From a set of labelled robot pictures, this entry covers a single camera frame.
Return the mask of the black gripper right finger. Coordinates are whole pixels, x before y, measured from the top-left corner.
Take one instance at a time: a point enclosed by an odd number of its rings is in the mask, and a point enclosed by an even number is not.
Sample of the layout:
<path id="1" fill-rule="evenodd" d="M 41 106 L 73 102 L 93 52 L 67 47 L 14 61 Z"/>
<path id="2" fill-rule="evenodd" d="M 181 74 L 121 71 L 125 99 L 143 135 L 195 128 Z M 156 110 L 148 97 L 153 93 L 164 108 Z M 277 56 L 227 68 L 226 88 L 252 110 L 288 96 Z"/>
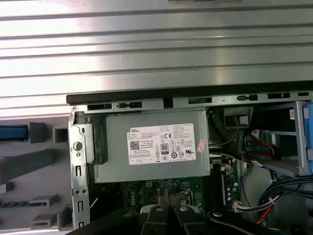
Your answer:
<path id="1" fill-rule="evenodd" d="M 190 206 L 174 209 L 187 235 L 276 235 L 278 232 L 246 220 L 234 212 L 210 211 L 206 216 Z"/>

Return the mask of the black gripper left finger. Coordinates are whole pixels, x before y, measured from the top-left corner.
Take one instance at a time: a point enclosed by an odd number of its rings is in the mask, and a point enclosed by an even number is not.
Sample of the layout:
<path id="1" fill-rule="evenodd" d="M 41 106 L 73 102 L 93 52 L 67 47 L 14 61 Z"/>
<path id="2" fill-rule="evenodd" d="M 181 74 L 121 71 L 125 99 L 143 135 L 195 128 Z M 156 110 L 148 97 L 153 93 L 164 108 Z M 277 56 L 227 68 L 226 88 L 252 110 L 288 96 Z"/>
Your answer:
<path id="1" fill-rule="evenodd" d="M 132 209 L 120 209 L 69 232 L 70 235 L 165 235 L 168 208 L 158 205 L 144 207 L 138 214 Z"/>

